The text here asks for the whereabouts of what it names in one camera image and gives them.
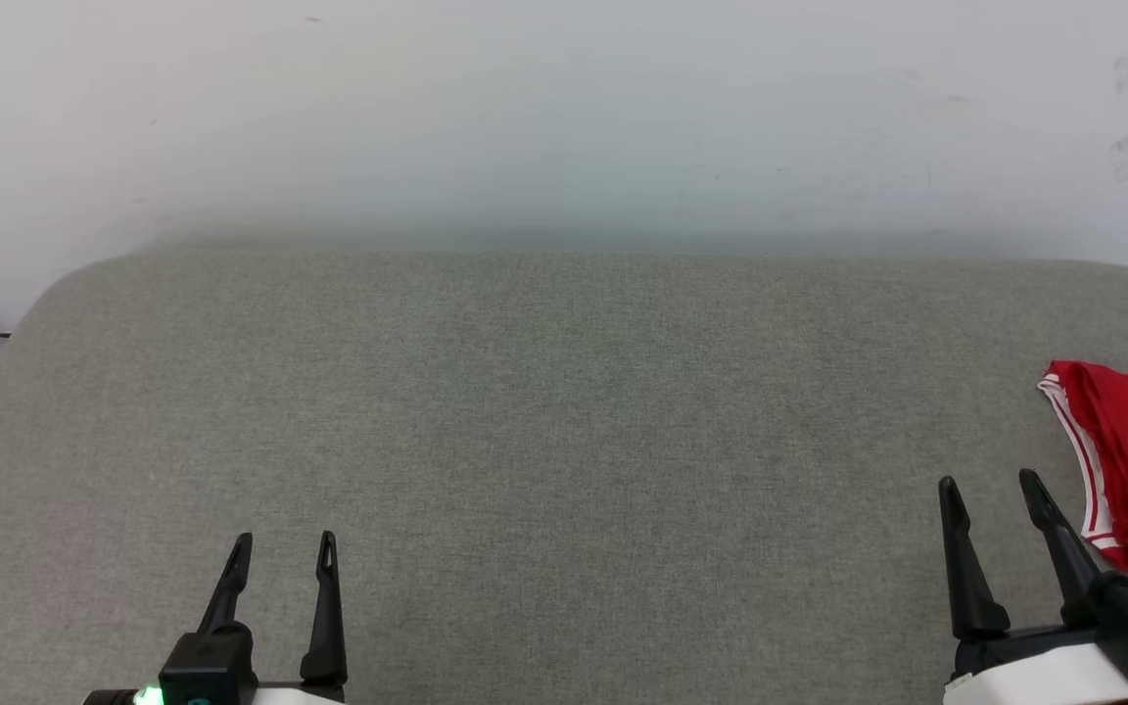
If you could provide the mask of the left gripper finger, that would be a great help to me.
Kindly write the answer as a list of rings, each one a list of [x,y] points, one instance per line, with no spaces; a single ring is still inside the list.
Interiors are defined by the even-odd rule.
[[[300,677],[305,685],[349,682],[349,646],[340,582],[340,553],[333,532],[323,532],[316,561],[317,597],[308,652]]]
[[[200,622],[199,634],[213,635],[224,628],[233,628],[238,599],[243,594],[250,570],[254,536],[243,534],[233,541],[215,588],[208,601],[208,608]]]

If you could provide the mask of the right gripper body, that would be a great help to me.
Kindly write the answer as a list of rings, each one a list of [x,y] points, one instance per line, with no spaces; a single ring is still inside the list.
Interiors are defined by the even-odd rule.
[[[946,704],[1128,704],[1128,628],[1034,628],[957,640]]]

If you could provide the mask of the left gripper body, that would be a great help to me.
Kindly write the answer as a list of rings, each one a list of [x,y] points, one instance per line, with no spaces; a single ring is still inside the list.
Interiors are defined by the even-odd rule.
[[[228,699],[215,693],[173,697],[160,685],[144,685],[136,690],[92,690],[82,704],[344,704],[344,696],[337,691],[305,690],[296,682],[268,682],[250,691],[233,691]]]

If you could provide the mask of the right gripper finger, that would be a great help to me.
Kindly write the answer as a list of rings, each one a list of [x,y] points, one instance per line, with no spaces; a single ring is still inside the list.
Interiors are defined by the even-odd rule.
[[[1061,624],[1070,629],[1093,628],[1100,623],[1105,590],[1127,587],[1128,578],[1098,566],[1089,545],[1061,514],[1059,504],[1036,470],[1020,469],[1019,484],[1030,522],[1042,534],[1052,559],[1061,594]]]
[[[952,635],[959,642],[1006,638],[1010,613],[995,601],[968,531],[970,517],[952,477],[937,482]]]

